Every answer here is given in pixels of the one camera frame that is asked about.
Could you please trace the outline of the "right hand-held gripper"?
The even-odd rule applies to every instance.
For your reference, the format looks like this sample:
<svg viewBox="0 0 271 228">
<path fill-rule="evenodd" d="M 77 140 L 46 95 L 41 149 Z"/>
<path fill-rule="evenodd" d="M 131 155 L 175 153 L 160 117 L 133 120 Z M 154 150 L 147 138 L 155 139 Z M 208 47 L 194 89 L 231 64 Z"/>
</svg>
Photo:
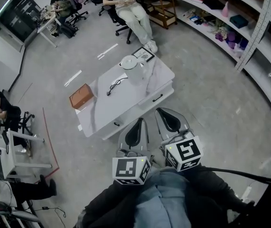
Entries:
<svg viewBox="0 0 271 228">
<path fill-rule="evenodd" d="M 198 136 L 191 132 L 181 135 L 190 128 L 186 118 L 171 109 L 159 107 L 155 111 L 161 147 L 166 160 L 181 172 L 198 166 L 203 157 L 202 144 Z"/>
</svg>

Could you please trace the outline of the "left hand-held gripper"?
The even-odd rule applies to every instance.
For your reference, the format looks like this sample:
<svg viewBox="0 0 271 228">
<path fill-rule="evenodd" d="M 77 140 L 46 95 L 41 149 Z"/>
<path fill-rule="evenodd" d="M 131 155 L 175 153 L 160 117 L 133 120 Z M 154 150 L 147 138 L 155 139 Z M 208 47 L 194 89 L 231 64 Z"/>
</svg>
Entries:
<svg viewBox="0 0 271 228">
<path fill-rule="evenodd" d="M 143 118 L 130 123 L 120 134 L 112 177 L 121 185 L 143 185 L 151 169 L 148 126 Z M 129 151 L 135 147 L 138 151 Z"/>
</svg>

